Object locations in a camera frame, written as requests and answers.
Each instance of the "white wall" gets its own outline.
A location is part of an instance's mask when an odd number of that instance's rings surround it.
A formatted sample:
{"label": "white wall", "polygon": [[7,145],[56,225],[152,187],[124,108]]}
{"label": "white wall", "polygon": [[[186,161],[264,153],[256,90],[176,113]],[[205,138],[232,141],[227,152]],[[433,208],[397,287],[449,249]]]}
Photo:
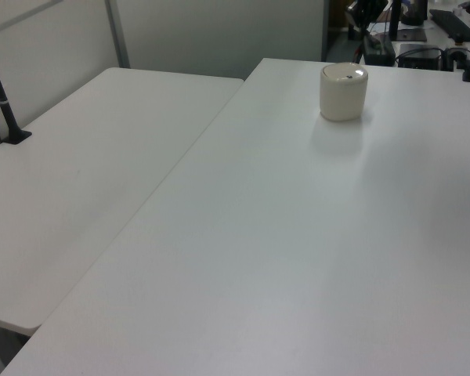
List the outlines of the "white wall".
{"label": "white wall", "polygon": [[117,66],[104,0],[64,0],[0,31],[0,78],[21,128]]}
{"label": "white wall", "polygon": [[245,79],[263,57],[320,60],[324,0],[114,0],[130,66]]}

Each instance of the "white desk surface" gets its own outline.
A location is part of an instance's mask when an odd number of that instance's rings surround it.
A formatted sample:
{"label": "white desk surface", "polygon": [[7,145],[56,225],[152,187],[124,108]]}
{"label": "white desk surface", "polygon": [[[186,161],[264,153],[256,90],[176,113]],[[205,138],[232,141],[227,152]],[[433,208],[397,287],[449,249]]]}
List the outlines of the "white desk surface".
{"label": "white desk surface", "polygon": [[3,376],[470,376],[470,84],[333,123],[323,66],[263,60]]}
{"label": "white desk surface", "polygon": [[0,326],[45,321],[241,83],[109,69],[0,146]]}

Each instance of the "electronic equipment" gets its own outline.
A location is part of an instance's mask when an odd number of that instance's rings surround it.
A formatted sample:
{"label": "electronic equipment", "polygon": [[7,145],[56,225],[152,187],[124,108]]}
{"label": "electronic equipment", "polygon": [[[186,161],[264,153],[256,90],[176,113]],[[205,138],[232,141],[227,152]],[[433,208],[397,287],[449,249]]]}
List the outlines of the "electronic equipment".
{"label": "electronic equipment", "polygon": [[360,48],[366,65],[392,67],[395,63],[395,50],[390,38],[385,34],[376,37],[364,36]]}
{"label": "electronic equipment", "polygon": [[400,46],[398,67],[438,71],[439,58],[440,50],[436,45],[404,43]]}
{"label": "electronic equipment", "polygon": [[455,42],[470,42],[470,27],[452,12],[430,9],[433,22],[439,25]]}

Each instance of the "floor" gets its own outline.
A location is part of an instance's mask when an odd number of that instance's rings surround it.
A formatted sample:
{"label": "floor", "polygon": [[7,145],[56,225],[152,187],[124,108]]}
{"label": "floor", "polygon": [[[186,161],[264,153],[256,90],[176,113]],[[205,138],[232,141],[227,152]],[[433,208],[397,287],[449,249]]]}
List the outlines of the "floor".
{"label": "floor", "polygon": [[329,63],[352,61],[353,53],[359,47],[360,41],[350,41],[347,31],[329,31],[327,33],[327,56]]}

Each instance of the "black keyboard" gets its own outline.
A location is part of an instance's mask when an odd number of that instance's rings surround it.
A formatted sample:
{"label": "black keyboard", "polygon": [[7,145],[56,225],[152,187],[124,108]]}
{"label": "black keyboard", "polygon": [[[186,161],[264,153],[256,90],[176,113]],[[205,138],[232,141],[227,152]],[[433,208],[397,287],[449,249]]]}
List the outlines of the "black keyboard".
{"label": "black keyboard", "polygon": [[432,20],[441,27],[448,35],[456,41],[460,34],[463,42],[470,42],[470,27],[457,18],[452,12],[446,10],[430,9]]}

